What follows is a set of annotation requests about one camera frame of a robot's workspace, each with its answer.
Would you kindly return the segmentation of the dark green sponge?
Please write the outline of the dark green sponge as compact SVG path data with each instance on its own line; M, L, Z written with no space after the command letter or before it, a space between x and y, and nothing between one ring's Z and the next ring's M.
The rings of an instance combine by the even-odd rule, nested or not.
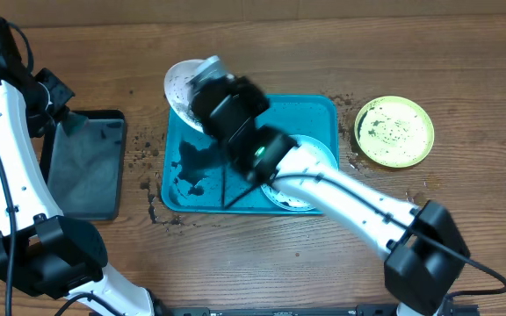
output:
M86 116L70 111L61 121L61 127L67 136L72 136L80 132L88 121L89 119Z

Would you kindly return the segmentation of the white plate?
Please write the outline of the white plate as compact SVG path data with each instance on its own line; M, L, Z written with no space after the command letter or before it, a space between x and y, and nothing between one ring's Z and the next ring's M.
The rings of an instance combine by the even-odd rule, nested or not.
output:
M167 71L163 84L164 95L171 109L189 127L200 133L203 132L202 125L194 118L190 108L192 87L189 83L202 63L200 59L180 61Z

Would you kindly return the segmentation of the light blue plate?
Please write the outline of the light blue plate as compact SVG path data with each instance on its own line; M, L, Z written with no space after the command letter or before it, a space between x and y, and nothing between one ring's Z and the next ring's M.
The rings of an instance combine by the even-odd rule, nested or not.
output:
M321 141L306 135L292 135L301 147L304 147L318 162L321 162L333 169L338 169L338 162L331 150ZM314 207L309 203L287 196L280 191L274 190L271 186L261 186L264 195L276 206L289 212L311 212Z

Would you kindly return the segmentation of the yellow-green plate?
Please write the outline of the yellow-green plate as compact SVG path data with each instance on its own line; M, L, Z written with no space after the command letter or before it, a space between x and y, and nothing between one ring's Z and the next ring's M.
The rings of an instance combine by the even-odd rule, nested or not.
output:
M366 103L355 118L354 135L369 159L394 169L420 163L435 139L427 112L417 103L397 96L377 97Z

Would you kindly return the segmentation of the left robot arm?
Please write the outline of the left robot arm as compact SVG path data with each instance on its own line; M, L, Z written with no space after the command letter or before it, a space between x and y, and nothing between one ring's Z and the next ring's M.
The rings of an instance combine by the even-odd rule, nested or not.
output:
M68 108L72 90L53 72L35 70L18 51L20 29L0 17L0 280L6 293L82 303L98 315L160 315L152 293L108 261L98 230L67 217L47 187L32 141L62 129L79 131Z

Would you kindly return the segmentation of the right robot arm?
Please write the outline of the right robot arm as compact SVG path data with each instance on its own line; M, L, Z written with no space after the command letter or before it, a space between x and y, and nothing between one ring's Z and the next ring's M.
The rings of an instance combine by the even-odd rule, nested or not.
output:
M191 79L190 109L247 181L305 201L355 233L384 262L400 315L434 315L470 253L449 211L384 195L320 162L296 139L256 118L270 107L246 77Z

